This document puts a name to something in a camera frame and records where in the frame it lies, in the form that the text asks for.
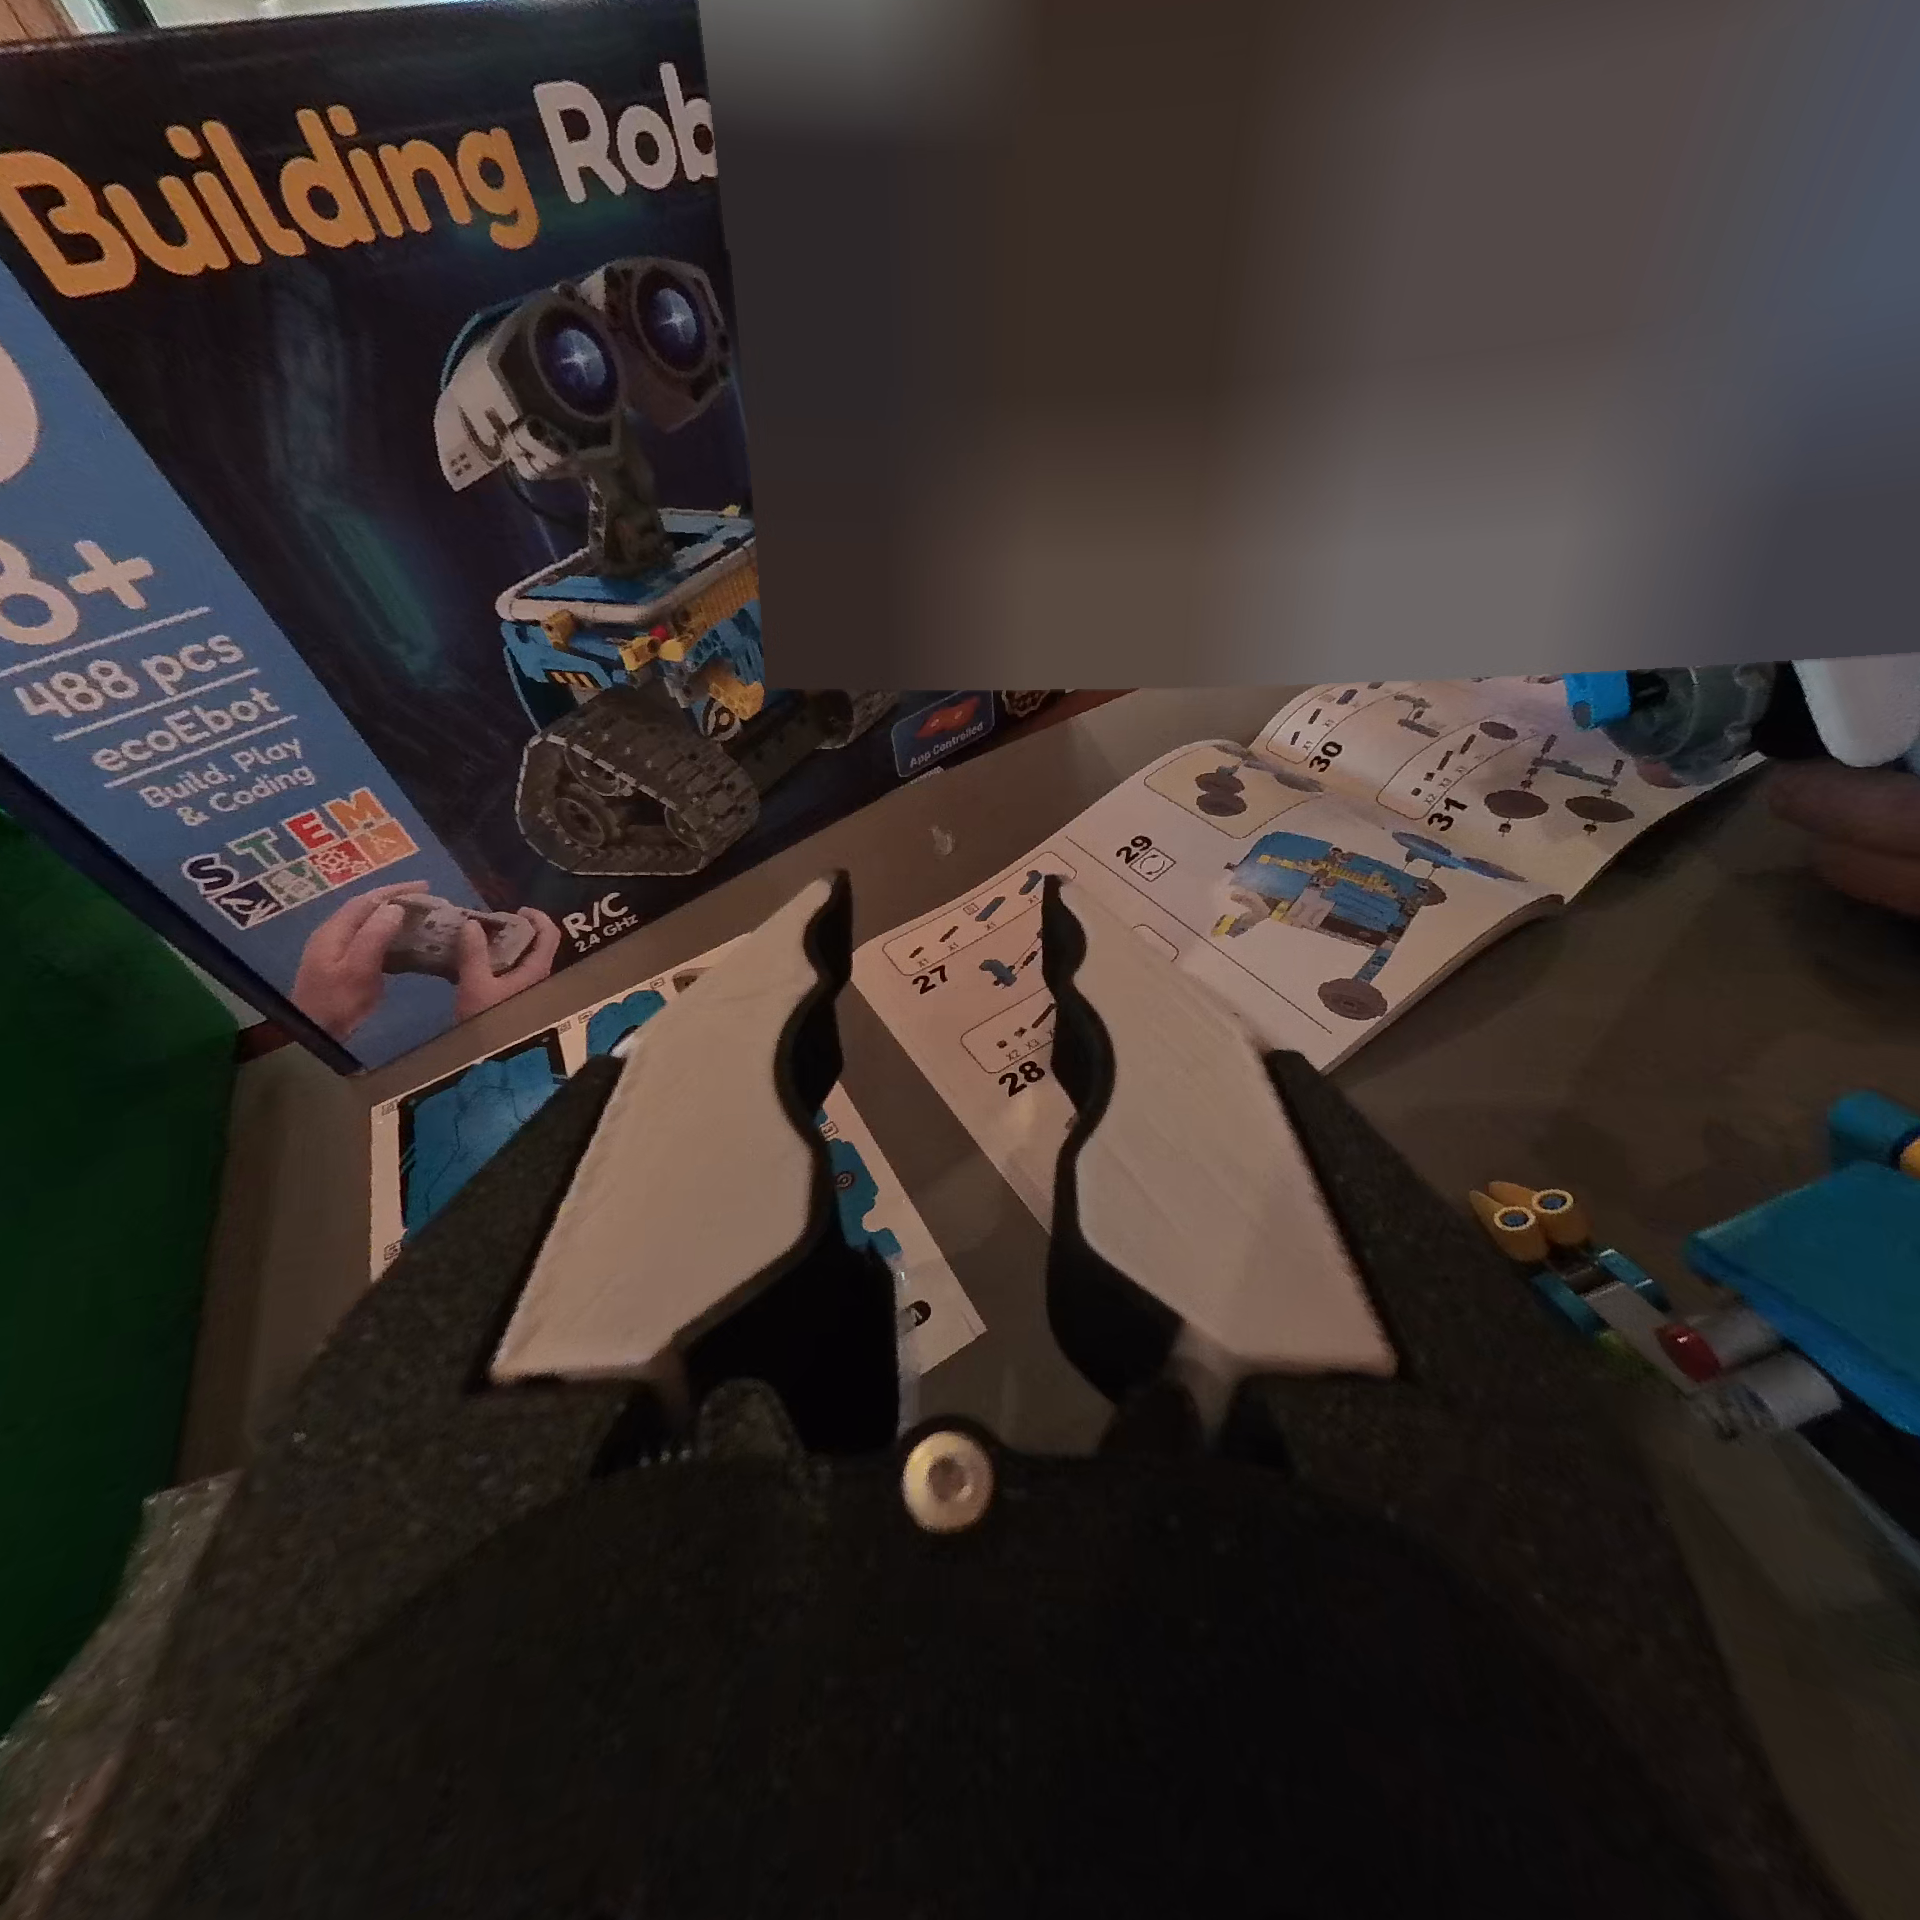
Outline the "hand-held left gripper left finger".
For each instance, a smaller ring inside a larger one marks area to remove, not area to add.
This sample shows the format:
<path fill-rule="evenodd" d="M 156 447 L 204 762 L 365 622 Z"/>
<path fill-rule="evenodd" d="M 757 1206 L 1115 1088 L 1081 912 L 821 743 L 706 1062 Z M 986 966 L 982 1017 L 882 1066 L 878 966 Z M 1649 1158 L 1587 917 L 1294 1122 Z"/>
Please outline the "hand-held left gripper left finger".
<path fill-rule="evenodd" d="M 846 871 L 810 881 L 608 1057 L 608 1103 L 490 1362 L 494 1385 L 662 1383 L 833 1225 Z"/>

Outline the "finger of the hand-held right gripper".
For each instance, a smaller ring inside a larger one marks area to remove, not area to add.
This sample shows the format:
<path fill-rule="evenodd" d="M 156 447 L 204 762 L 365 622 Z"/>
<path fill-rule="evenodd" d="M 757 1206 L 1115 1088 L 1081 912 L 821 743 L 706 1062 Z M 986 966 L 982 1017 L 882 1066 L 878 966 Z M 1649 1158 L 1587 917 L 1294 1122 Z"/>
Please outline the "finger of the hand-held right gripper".
<path fill-rule="evenodd" d="M 1796 662 L 1792 673 L 1824 755 L 1917 774 L 1917 656 Z"/>

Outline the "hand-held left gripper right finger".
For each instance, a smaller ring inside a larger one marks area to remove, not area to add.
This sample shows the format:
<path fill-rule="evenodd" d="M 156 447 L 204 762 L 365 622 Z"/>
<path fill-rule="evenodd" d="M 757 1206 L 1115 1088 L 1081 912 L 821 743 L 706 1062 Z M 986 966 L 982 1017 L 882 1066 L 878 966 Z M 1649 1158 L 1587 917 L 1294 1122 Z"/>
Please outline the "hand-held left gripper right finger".
<path fill-rule="evenodd" d="M 1048 1246 L 1062 1355 L 1088 1381 L 1392 1378 L 1256 1029 L 1081 881 L 1044 883 L 1041 936 L 1072 1109 Z"/>

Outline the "blue beam with grey wheels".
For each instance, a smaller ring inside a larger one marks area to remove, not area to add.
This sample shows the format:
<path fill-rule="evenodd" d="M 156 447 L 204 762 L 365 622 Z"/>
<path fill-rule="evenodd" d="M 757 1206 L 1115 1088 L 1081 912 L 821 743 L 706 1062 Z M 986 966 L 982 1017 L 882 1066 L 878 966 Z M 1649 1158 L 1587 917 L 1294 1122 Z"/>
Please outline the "blue beam with grey wheels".
<path fill-rule="evenodd" d="M 1677 784 L 1710 784 L 1756 753 L 1780 679 L 1777 663 L 1669 665 L 1566 675 L 1579 729 Z"/>

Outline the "person's right hand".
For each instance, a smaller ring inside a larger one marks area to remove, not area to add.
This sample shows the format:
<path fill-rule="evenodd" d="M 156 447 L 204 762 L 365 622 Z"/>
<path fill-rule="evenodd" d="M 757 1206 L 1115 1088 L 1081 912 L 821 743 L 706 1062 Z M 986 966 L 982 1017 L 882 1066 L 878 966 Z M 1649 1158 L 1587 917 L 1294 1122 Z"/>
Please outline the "person's right hand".
<path fill-rule="evenodd" d="M 1814 871 L 1838 895 L 1917 921 L 1917 775 L 1835 760 L 1778 762 L 1773 811 L 1809 840 Z"/>

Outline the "blue sticker sheet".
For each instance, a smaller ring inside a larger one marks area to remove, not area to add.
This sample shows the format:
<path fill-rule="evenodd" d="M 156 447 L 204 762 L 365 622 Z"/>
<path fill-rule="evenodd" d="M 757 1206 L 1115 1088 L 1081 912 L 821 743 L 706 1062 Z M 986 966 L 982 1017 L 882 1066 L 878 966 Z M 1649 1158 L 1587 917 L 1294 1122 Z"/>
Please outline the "blue sticker sheet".
<path fill-rule="evenodd" d="M 382 1103 L 370 1120 L 373 1279 L 576 1071 L 614 1053 L 728 951 L 693 955 Z M 849 1241 L 873 1250 L 897 1279 L 902 1375 L 918 1381 L 981 1339 L 986 1323 L 846 1088 L 827 1095 L 817 1125 Z"/>

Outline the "white instruction booklet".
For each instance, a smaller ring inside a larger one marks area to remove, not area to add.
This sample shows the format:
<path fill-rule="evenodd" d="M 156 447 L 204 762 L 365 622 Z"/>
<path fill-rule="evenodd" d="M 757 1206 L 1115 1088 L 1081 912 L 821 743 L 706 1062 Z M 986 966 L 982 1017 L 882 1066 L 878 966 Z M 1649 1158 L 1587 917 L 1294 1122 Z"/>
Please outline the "white instruction booklet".
<path fill-rule="evenodd" d="M 1323 683 L 1251 743 L 1168 753 L 954 902 L 867 943 L 853 985 L 1041 1223 L 1072 1106 L 1052 1073 L 1049 879 L 1074 883 L 1270 1050 L 1341 1066 L 1653 826 L 1685 784 L 1582 727 L 1557 679 Z"/>

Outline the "small yellow blue brick piece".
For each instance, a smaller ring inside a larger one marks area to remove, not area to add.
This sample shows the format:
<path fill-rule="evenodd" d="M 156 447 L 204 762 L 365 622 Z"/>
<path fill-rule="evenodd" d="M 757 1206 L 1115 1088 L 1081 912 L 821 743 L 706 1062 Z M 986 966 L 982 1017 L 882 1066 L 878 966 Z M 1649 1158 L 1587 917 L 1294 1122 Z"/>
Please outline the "small yellow blue brick piece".
<path fill-rule="evenodd" d="M 1674 1311 L 1640 1263 L 1601 1241 L 1571 1189 L 1490 1183 L 1469 1191 L 1469 1207 L 1499 1255 L 1574 1334 L 1613 1338 L 1643 1312 L 1667 1317 Z"/>

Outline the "blue toy robot body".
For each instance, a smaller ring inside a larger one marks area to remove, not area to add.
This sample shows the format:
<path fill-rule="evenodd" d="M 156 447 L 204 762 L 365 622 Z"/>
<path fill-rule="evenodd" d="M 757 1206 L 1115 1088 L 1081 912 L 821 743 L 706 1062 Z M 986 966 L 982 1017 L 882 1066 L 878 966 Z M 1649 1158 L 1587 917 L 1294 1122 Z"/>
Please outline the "blue toy robot body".
<path fill-rule="evenodd" d="M 1729 1440 L 1796 1437 L 1844 1489 L 1917 1542 L 1917 1117 L 1835 1101 L 1828 1171 L 1689 1238 L 1714 1312 L 1660 1327 Z"/>

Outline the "green plastic bin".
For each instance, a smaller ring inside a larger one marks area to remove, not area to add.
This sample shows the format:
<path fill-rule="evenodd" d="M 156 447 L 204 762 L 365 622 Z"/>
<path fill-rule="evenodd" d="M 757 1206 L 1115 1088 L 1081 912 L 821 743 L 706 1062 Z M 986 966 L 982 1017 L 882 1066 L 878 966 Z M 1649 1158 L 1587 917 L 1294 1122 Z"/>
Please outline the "green plastic bin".
<path fill-rule="evenodd" d="M 177 1477 L 236 1031 L 160 937 L 5 822 L 5 1726 L 106 1616 Z"/>

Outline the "blue robot kit box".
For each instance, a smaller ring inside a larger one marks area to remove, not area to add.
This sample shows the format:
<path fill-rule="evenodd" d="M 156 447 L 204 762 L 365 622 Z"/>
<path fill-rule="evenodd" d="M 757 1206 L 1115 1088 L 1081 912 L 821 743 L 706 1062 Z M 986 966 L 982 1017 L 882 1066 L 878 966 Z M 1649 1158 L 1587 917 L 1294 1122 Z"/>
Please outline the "blue robot kit box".
<path fill-rule="evenodd" d="M 1100 696 L 771 670 L 697 5 L 5 45 L 5 806 L 396 1062 Z"/>

